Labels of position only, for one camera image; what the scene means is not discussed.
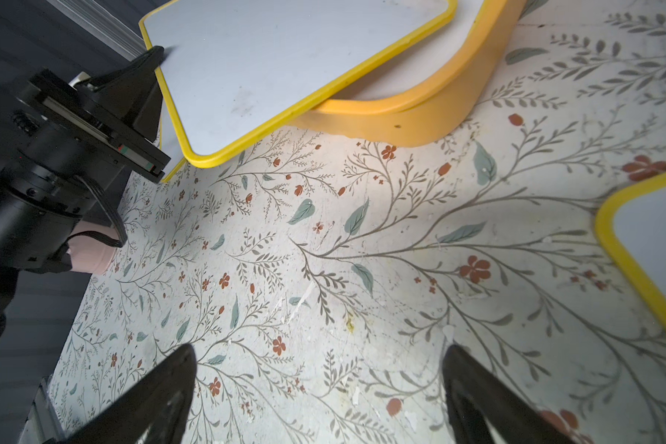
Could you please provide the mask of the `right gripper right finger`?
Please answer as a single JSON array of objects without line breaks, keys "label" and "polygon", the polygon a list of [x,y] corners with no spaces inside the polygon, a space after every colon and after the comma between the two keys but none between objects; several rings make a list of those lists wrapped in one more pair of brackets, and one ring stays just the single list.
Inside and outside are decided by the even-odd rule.
[{"label": "right gripper right finger", "polygon": [[447,415],[457,443],[492,443],[494,428],[506,443],[570,443],[459,345],[442,363]]}]

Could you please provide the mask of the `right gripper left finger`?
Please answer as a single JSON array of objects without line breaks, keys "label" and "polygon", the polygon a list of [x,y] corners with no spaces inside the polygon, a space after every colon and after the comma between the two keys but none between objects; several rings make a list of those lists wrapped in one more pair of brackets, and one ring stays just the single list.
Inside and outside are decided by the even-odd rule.
[{"label": "right gripper left finger", "polygon": [[66,443],[180,443],[194,397],[194,347],[182,344]]}]

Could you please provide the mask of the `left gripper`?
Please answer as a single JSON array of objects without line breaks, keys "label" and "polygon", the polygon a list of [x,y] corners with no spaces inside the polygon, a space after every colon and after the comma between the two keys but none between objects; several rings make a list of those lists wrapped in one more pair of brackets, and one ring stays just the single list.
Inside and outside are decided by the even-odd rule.
[{"label": "left gripper", "polygon": [[154,46],[121,70],[70,86],[49,70],[35,74],[20,100],[42,117],[13,163],[13,192],[29,203],[83,216],[123,171],[158,183],[170,158],[157,139],[163,101]]}]

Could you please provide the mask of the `whiteboard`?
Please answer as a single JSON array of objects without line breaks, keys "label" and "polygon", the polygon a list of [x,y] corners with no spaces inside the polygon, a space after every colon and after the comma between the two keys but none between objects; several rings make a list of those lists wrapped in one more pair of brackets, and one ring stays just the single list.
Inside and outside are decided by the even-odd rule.
[{"label": "whiteboard", "polygon": [[391,98],[416,87],[461,50],[482,6],[482,0],[459,1],[450,23],[366,74],[333,98],[375,101]]},{"label": "whiteboard", "polygon": [[170,158],[168,164],[163,168],[164,177],[160,183],[164,184],[168,183],[187,164],[165,102],[161,107],[157,142],[159,149]]},{"label": "whiteboard", "polygon": [[214,168],[449,23],[453,1],[171,1],[139,23],[184,158]]}]

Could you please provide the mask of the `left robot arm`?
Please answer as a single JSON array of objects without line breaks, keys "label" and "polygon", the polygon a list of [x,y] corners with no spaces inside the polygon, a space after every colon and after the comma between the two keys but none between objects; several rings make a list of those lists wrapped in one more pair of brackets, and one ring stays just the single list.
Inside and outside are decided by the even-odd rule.
[{"label": "left robot arm", "polygon": [[31,140],[0,171],[0,337],[20,272],[70,271],[68,244],[95,205],[117,234],[87,237],[116,248],[127,242],[105,192],[123,171],[151,182],[165,177],[169,157],[155,145],[165,57],[155,46],[121,70],[74,84],[43,70],[20,94],[14,120]]}]

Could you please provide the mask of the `right whiteboard under arm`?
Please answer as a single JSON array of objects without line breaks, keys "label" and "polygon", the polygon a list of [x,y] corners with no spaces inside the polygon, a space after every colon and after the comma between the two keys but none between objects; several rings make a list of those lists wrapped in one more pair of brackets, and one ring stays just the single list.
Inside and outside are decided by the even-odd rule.
[{"label": "right whiteboard under arm", "polygon": [[613,194],[597,213],[595,233],[666,329],[666,172]]}]

